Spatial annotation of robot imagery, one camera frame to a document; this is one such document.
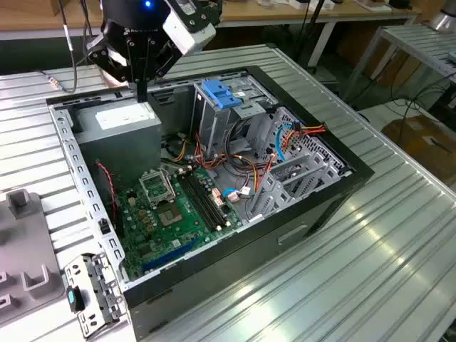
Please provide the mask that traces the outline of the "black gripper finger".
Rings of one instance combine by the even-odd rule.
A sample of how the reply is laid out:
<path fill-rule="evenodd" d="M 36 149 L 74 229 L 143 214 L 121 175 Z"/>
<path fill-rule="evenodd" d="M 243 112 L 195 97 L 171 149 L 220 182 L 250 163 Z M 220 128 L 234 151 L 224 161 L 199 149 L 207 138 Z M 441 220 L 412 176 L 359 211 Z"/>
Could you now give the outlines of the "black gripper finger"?
<path fill-rule="evenodd" d="M 163 77 L 180 58 L 180 51 L 167 35 L 147 35 L 144 38 L 142 71 L 142 102 L 147 100 L 147 85 Z"/>
<path fill-rule="evenodd" d="M 138 57 L 139 43 L 131 35 L 107 39 L 98 35 L 86 44 L 87 57 L 118 82 L 127 82 L 136 100 L 142 102 L 143 62 Z"/>

